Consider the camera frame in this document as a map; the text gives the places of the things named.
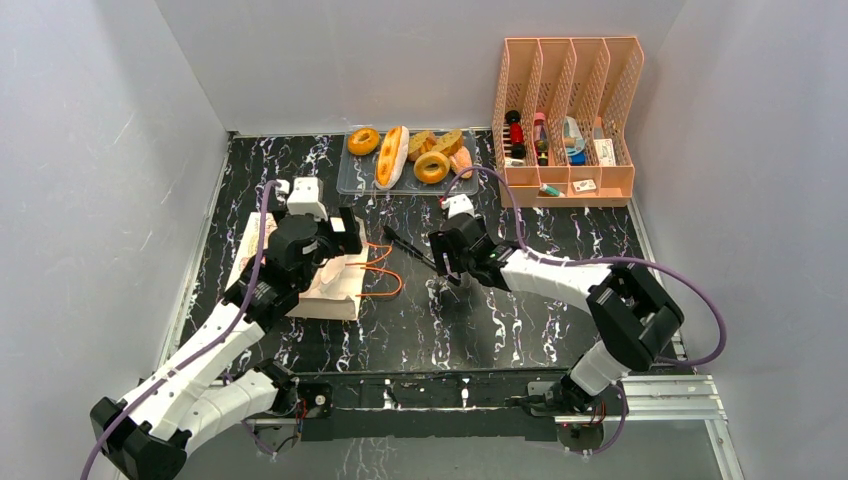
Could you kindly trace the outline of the printed white paper bag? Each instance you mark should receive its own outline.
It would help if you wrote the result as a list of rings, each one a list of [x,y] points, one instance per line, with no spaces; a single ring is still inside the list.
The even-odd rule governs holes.
[[[249,260],[257,250],[260,213],[249,216],[243,229],[240,244],[233,267],[229,273],[226,287],[232,286]],[[358,219],[363,240],[363,251],[359,254],[337,257],[329,261],[326,267],[318,270],[309,289],[300,294],[298,305],[286,315],[296,318],[313,318],[338,321],[358,321],[361,301],[366,296],[388,296],[391,292],[364,293],[366,272],[376,271],[377,263],[384,260],[392,251],[389,245],[374,244],[365,241],[364,222]]]

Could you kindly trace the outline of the tan fake bagel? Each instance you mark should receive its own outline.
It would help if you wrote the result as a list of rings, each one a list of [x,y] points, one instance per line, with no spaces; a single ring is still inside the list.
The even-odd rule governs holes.
[[[437,184],[443,181],[451,171],[447,156],[438,151],[420,155],[414,163],[415,177],[424,184]]]

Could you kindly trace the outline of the clear plastic tray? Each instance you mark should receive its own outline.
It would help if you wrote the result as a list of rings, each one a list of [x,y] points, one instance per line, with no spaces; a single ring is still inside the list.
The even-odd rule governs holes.
[[[357,130],[354,127],[344,135],[341,159],[339,161],[339,173],[335,180],[336,190],[345,195],[371,195],[381,194],[383,190],[376,187],[375,173],[378,151],[375,150],[365,156],[355,156],[347,148],[348,138]],[[479,191],[480,173],[471,171],[469,179],[460,179],[452,187],[454,194],[475,195]],[[395,185],[388,190],[393,195],[429,195],[441,197],[448,184],[454,177],[452,171],[441,182],[436,184],[425,184],[420,182],[414,174],[414,166],[408,162]]]

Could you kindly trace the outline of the long white orange bread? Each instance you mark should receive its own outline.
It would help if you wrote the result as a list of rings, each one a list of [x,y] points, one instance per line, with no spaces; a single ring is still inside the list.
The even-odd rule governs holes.
[[[406,126],[396,126],[385,135],[377,157],[375,185],[391,189],[399,180],[409,151],[410,134]]]

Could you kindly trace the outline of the oval brown fake bread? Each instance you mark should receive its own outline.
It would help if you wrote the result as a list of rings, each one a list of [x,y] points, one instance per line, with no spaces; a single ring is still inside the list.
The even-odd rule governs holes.
[[[451,170],[461,179],[469,179],[473,175],[473,171],[469,167],[473,165],[471,154],[466,147],[460,147],[453,155],[449,157]]]

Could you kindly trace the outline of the round brown fake bread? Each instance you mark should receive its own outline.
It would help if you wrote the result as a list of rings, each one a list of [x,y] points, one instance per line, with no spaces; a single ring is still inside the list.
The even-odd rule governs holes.
[[[415,162],[421,155],[431,151],[436,143],[437,137],[432,131],[425,130],[416,133],[409,139],[407,160]]]

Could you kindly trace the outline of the yellow fake bread slice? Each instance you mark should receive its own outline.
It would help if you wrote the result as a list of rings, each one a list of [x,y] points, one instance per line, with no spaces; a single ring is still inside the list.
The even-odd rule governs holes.
[[[451,130],[441,135],[432,150],[446,157],[455,155],[464,146],[464,133],[460,129]]]

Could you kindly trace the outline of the orange fake bagel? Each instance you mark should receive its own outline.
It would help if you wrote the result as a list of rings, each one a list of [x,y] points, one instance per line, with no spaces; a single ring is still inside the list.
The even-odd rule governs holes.
[[[380,134],[374,128],[363,127],[350,134],[347,149],[354,156],[372,153],[380,144]]]

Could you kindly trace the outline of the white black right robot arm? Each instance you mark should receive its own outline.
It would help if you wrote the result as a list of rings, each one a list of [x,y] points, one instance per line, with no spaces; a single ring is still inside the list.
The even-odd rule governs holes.
[[[535,415],[587,414],[603,392],[632,372],[651,368],[684,321],[665,288],[636,260],[582,265],[492,237],[480,216],[460,213],[430,233],[439,274],[537,294],[589,314],[599,340],[546,388],[531,387],[507,403]]]

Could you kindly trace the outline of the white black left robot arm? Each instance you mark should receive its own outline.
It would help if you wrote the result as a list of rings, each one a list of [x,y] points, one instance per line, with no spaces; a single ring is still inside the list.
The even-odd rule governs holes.
[[[257,251],[207,321],[169,360],[120,400],[91,410],[96,448],[128,479],[173,479],[209,439],[258,413],[301,416],[310,407],[295,374],[268,360],[220,389],[231,360],[288,317],[330,319],[330,298],[310,297],[335,263],[366,269],[363,223],[347,206],[321,203],[274,214]]]

